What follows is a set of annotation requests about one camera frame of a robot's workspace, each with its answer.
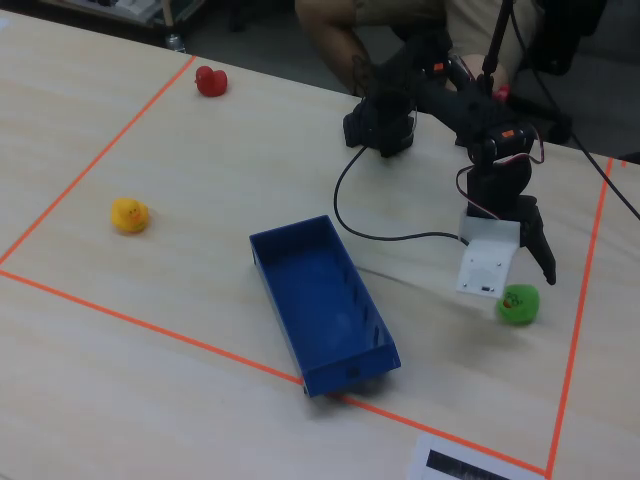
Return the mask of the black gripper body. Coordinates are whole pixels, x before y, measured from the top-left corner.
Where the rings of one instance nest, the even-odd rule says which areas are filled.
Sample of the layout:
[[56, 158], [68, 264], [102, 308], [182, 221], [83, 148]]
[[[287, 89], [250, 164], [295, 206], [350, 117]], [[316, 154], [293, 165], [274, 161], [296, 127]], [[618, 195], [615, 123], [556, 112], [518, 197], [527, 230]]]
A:
[[535, 222], [535, 198], [523, 194], [532, 175], [529, 158], [510, 158], [484, 167], [464, 167], [456, 188], [466, 199], [469, 217]]

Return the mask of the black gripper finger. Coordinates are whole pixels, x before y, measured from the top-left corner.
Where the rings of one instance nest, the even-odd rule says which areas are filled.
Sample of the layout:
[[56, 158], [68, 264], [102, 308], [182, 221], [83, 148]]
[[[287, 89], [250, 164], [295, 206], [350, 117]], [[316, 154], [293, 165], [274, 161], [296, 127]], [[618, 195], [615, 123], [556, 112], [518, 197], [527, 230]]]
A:
[[544, 223], [533, 196], [519, 198], [520, 243], [529, 250], [540, 266], [546, 282], [556, 284], [556, 259], [544, 233]]

